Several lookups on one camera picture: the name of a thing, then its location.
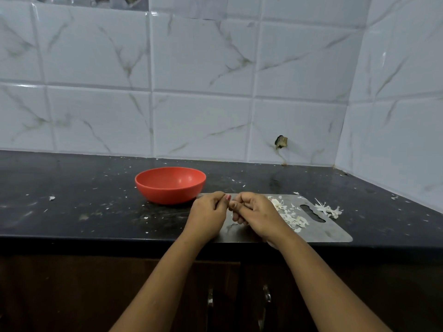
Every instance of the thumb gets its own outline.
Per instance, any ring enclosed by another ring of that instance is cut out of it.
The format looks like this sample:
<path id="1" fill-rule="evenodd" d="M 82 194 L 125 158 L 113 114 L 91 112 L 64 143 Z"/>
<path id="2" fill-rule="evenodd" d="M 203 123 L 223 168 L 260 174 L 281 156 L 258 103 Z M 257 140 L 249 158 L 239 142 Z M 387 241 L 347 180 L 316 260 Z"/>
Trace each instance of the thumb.
<path id="1" fill-rule="evenodd" d="M 239 203 L 237 201 L 231 201 L 229 203 L 229 208 L 236 212 L 237 214 L 241 215 L 243 219 L 245 219 L 247 222 L 254 216 L 254 211 L 244 206 L 242 203 Z"/>
<path id="2" fill-rule="evenodd" d="M 225 212 L 228 209 L 229 201 L 231 200 L 231 195 L 227 194 L 224 195 L 222 199 L 219 200 L 219 203 L 217 204 L 216 210 L 219 212 Z"/>

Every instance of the hand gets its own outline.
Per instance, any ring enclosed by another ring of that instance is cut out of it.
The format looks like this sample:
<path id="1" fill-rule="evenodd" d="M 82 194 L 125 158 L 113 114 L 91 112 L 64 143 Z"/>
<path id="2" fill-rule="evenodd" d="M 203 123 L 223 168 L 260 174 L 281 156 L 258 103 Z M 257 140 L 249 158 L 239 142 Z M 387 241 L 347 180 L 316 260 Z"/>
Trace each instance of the hand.
<path id="1" fill-rule="evenodd" d="M 217 236 L 226 219 L 230 194 L 217 191 L 194 201 L 182 235 L 200 245 Z"/>
<path id="2" fill-rule="evenodd" d="M 233 220 L 250 224 L 254 232 L 275 245 L 291 235 L 293 230 L 285 223 L 271 201 L 266 196 L 241 192 L 229 202 Z"/>

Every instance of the tiled wall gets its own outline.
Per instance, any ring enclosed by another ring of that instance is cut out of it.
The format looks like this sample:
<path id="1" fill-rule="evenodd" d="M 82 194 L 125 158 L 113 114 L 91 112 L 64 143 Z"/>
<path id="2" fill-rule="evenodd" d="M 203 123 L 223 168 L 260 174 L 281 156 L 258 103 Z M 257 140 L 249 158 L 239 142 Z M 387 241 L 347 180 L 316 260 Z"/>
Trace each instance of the tiled wall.
<path id="1" fill-rule="evenodd" d="M 333 165 L 369 1 L 0 0 L 0 148 Z"/>
<path id="2" fill-rule="evenodd" d="M 443 0 L 373 0 L 336 165 L 443 212 Z"/>

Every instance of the black countertop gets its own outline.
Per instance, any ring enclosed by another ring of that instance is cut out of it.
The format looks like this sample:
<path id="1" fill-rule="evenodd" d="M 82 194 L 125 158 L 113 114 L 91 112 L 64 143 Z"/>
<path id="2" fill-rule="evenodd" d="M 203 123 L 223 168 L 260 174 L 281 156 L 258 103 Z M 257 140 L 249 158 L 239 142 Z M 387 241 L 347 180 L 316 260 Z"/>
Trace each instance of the black countertop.
<path id="1" fill-rule="evenodd" d="M 160 257 L 191 206 L 155 205 L 140 195 L 136 174 L 162 166 L 203 171 L 203 192 L 299 192 L 339 205 L 336 222 L 353 241 L 311 244 L 327 261 L 443 261 L 442 214 L 334 168 L 18 151 L 0 151 L 2 254 Z M 279 253 L 244 227 L 216 238 L 199 258 L 273 261 Z"/>

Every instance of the plastic bowl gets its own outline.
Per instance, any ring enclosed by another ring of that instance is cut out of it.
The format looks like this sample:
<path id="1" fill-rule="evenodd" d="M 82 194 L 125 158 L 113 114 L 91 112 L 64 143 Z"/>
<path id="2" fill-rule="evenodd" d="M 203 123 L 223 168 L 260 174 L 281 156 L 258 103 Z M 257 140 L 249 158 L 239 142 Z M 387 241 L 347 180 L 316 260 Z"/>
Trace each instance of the plastic bowl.
<path id="1" fill-rule="evenodd" d="M 202 191 L 206 175 L 199 170 L 164 167 L 146 170 L 136 176 L 136 186 L 149 201 L 161 205 L 190 201 Z"/>

